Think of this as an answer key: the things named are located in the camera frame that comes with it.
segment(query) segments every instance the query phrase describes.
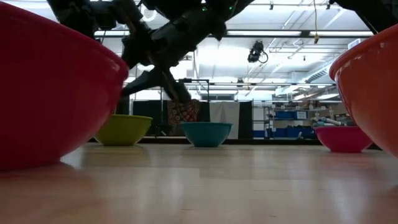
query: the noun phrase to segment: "pink bowl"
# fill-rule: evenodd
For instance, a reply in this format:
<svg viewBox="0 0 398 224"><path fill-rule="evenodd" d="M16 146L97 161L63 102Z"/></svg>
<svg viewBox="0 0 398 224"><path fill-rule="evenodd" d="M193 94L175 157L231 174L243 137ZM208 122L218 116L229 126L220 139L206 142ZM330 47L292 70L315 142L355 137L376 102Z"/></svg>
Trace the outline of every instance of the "pink bowl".
<svg viewBox="0 0 398 224"><path fill-rule="evenodd" d="M116 107L126 64L97 41L0 2L0 170L59 161Z"/></svg>
<svg viewBox="0 0 398 224"><path fill-rule="evenodd" d="M319 141L332 152L359 153L372 144L357 126L318 127L315 132Z"/></svg>

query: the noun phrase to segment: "wooden floor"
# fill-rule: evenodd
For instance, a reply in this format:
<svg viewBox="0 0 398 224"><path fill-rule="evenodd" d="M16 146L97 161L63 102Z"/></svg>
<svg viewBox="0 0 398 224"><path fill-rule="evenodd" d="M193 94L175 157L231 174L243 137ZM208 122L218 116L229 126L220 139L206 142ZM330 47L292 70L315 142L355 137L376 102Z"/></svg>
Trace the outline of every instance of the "wooden floor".
<svg viewBox="0 0 398 224"><path fill-rule="evenodd" d="M0 173L0 224L396 224L398 159L318 146L88 144Z"/></svg>

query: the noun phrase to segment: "bowl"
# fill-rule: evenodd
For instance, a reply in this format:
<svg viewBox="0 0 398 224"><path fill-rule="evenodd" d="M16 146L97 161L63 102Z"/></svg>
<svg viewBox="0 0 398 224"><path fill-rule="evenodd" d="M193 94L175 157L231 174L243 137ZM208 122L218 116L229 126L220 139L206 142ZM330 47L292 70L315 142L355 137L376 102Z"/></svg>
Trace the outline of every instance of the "bowl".
<svg viewBox="0 0 398 224"><path fill-rule="evenodd" d="M0 169L57 162L111 116L127 66L97 41L4 2L0 26Z"/></svg>
<svg viewBox="0 0 398 224"><path fill-rule="evenodd" d="M104 146L132 146L148 132L152 118L112 115L94 138Z"/></svg>
<svg viewBox="0 0 398 224"><path fill-rule="evenodd" d="M372 144L357 126L317 127L315 132L319 141L332 152L359 153Z"/></svg>
<svg viewBox="0 0 398 224"><path fill-rule="evenodd" d="M330 68L353 121L383 150L398 157L398 25L358 44Z"/></svg>
<svg viewBox="0 0 398 224"><path fill-rule="evenodd" d="M228 137L232 124L214 122L182 123L185 137L195 147L218 147Z"/></svg>

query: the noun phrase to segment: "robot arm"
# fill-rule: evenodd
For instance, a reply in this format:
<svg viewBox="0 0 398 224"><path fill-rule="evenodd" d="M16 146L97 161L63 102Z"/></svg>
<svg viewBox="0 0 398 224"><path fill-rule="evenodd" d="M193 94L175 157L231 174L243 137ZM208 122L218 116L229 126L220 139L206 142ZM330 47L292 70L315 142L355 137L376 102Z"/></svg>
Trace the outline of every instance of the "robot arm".
<svg viewBox="0 0 398 224"><path fill-rule="evenodd" d="M152 30L141 21L142 14L132 0L89 1L47 0L61 24L94 39L96 30L111 30L116 21L126 24L130 35L123 39L122 59L130 68L138 63L154 65L124 87L126 97L141 90L161 86L172 100L190 99L183 83L174 80L170 67L197 44L212 34L216 39L226 33L225 22L239 14L253 0L142 0L148 9L156 10L169 19L162 27ZM397 19L380 0L331 0L357 12L368 27L377 33L393 26Z"/></svg>

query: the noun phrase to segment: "yellow-green bowl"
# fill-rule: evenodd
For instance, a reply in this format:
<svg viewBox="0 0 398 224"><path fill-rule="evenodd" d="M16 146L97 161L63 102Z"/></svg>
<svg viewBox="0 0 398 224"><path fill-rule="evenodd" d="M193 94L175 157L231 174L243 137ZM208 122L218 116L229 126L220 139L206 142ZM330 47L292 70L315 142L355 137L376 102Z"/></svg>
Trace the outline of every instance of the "yellow-green bowl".
<svg viewBox="0 0 398 224"><path fill-rule="evenodd" d="M145 116L114 114L94 138L104 146L132 146L145 136L151 122Z"/></svg>

